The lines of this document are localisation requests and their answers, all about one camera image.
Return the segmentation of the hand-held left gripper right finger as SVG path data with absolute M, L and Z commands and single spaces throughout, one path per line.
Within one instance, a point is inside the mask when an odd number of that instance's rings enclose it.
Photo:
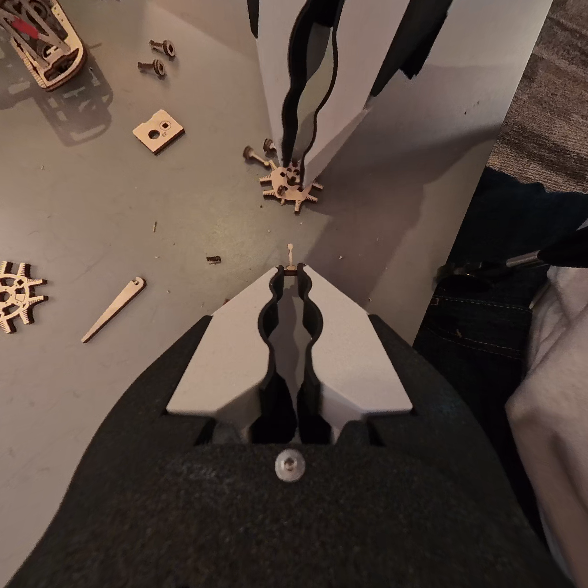
M 298 293 L 311 337 L 297 398 L 300 438 L 336 439 L 349 422 L 410 413 L 372 316 L 303 263 Z

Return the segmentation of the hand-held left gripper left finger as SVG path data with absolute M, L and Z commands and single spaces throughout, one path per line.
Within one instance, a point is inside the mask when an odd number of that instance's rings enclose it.
M 286 382 L 269 336 L 285 270 L 272 268 L 216 310 L 166 411 L 228 423 L 252 442 L 286 441 Z

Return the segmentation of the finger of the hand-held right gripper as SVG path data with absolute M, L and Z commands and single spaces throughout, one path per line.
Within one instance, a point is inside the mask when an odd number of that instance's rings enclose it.
M 326 168 L 368 113 L 371 88 L 408 1 L 345 1 L 334 29 L 334 81 L 316 113 L 303 182 Z
M 303 164 L 334 78 L 342 1 L 255 1 L 254 38 L 270 130 L 282 165 Z

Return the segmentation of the pale wooden toothed spoke wheel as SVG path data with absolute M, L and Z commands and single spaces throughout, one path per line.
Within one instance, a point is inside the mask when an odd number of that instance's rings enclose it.
M 295 214 L 300 213 L 303 202 L 317 202 L 318 198 L 311 194 L 313 188 L 323 190 L 323 185 L 317 181 L 311 185 L 303 187 L 302 171 L 298 161 L 294 160 L 290 165 L 277 166 L 274 161 L 266 160 L 263 162 L 270 169 L 270 173 L 259 179 L 261 184 L 271 184 L 270 189 L 262 191 L 264 197 L 273 196 L 279 200 L 283 206 L 286 202 L 293 202 L 295 205 Z

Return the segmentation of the grey desk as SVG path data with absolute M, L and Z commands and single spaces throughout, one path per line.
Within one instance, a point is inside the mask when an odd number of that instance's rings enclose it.
M 1 332 L 1 587 L 121 395 L 287 243 L 413 343 L 551 4 L 453 1 L 421 72 L 390 80 L 300 215 L 242 157 L 272 136 L 246 1 L 64 1 L 90 55 L 52 93 L 2 46 L 1 260 L 30 264 L 48 300 Z M 165 78 L 138 70 L 154 59 Z M 160 109 L 185 134 L 155 155 L 133 130 Z

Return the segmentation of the pointed wooden pick tool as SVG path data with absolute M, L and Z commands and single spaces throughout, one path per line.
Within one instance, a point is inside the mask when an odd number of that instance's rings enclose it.
M 100 330 L 102 330 L 114 317 L 121 312 L 138 294 L 146 287 L 146 281 L 143 277 L 136 276 L 129 281 L 125 287 L 117 294 L 110 305 L 103 311 L 92 327 L 84 334 L 81 343 L 89 342 Z

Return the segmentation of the person's dark jeans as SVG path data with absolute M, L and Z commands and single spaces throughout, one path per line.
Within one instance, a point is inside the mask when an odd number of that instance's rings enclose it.
M 447 261 L 502 262 L 555 243 L 587 220 L 587 195 L 548 192 L 540 183 L 485 168 Z M 489 438 L 519 505 L 546 544 L 537 501 L 509 427 L 505 404 L 526 372 L 529 305 L 546 267 L 523 269 L 484 292 L 439 284 L 414 349 L 460 394 Z

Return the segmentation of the square wooden plate with holes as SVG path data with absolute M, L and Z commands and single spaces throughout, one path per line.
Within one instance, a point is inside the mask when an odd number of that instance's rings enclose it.
M 185 134 L 184 127 L 164 109 L 133 130 L 133 135 L 154 155 Z

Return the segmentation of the person's white shirt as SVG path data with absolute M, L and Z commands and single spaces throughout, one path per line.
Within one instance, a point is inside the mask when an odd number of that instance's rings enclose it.
M 549 548 L 587 587 L 587 269 L 548 270 L 506 412 Z

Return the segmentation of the dark-edged wooden toothed wheel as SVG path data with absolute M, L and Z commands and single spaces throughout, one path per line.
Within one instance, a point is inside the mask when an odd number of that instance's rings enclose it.
M 15 319 L 20 319 L 24 325 L 33 322 L 33 306 L 48 300 L 47 296 L 37 296 L 35 288 L 46 283 L 31 276 L 28 263 L 1 261 L 1 330 L 4 333 L 16 332 Z

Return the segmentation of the wooden model frame with red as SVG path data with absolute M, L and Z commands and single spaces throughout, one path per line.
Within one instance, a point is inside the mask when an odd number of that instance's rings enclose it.
M 46 92 L 66 84 L 85 64 L 84 43 L 59 1 L 1 1 L 1 28 Z

